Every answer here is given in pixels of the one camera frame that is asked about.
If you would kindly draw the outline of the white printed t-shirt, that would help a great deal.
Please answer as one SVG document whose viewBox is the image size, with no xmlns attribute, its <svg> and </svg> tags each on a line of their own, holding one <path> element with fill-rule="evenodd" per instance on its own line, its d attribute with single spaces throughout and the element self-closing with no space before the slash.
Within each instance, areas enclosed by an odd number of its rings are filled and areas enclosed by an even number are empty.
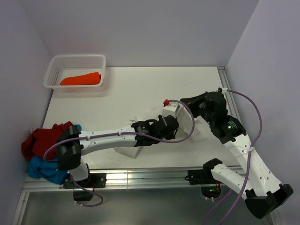
<svg viewBox="0 0 300 225">
<path fill-rule="evenodd" d="M 179 108 L 178 104 L 174 103 L 173 106 L 174 105 L 177 105 L 178 108 L 176 110 L 171 110 L 170 107 L 167 107 L 168 109 L 163 109 L 162 110 L 163 116 L 166 116 L 166 115 L 174 116 L 175 115 L 179 122 L 179 129 L 181 129 L 185 134 L 189 134 L 190 130 L 192 128 L 191 115 L 187 112 L 186 109 L 183 109 L 183 107 Z M 208 136 L 207 136 L 207 133 L 205 131 L 202 121 L 198 118 L 195 118 L 194 121 L 195 121 L 195 127 L 189 138 L 194 142 L 207 139 Z M 117 153 L 120 153 L 127 157 L 136 158 L 136 156 L 138 155 L 138 152 L 141 148 L 142 147 L 136 147 L 136 148 L 116 147 L 113 149 Z"/>
</svg>

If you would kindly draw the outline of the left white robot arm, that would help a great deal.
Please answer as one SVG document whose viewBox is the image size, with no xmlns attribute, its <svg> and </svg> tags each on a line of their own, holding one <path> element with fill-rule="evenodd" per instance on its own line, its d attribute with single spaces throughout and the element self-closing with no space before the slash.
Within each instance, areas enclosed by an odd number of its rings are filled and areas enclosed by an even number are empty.
<svg viewBox="0 0 300 225">
<path fill-rule="evenodd" d="M 175 138 L 179 123 L 171 115 L 158 120 L 137 121 L 132 125 L 108 131 L 80 131 L 68 127 L 57 140 L 58 169 L 68 171 L 76 184 L 86 187 L 91 183 L 88 165 L 82 156 L 117 147 L 144 147 Z"/>
</svg>

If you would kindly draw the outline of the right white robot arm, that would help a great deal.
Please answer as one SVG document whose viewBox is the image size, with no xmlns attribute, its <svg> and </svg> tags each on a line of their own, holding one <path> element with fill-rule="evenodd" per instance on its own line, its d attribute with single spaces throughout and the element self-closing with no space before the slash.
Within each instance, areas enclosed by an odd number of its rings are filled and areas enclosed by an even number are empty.
<svg viewBox="0 0 300 225">
<path fill-rule="evenodd" d="M 231 116 L 221 91 L 205 92 L 182 98 L 194 118 L 202 117 L 212 134 L 236 158 L 246 175 L 238 175 L 221 160 L 214 158 L 201 170 L 190 170 L 185 177 L 191 185 L 219 181 L 244 199 L 253 216 L 261 219 L 282 205 L 292 194 L 289 184 L 283 184 L 261 159 L 240 121 Z"/>
</svg>

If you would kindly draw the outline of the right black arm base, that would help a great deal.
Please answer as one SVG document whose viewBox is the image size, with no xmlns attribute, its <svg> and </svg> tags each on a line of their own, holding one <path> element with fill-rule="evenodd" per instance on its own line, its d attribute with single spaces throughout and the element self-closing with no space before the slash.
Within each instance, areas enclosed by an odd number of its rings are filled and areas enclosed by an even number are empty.
<svg viewBox="0 0 300 225">
<path fill-rule="evenodd" d="M 190 185 L 199 185 L 205 199 L 214 200 L 221 195 L 221 183 L 215 180 L 207 169 L 188 170 L 184 179 Z"/>
</svg>

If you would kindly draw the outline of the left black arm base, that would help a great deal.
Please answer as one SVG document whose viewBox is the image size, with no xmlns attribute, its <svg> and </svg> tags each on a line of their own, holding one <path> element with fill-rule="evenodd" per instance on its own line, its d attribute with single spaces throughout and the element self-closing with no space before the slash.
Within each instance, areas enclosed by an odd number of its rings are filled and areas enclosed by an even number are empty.
<svg viewBox="0 0 300 225">
<path fill-rule="evenodd" d="M 96 193 L 97 188 L 104 188 L 106 185 L 106 173 L 91 173 L 88 179 L 75 181 L 70 176 L 63 183 L 64 189 L 73 190 L 73 200 L 76 204 L 84 207 L 95 207 L 103 203 L 104 199 Z M 88 204 L 94 196 L 99 197 L 100 202 Z"/>
</svg>

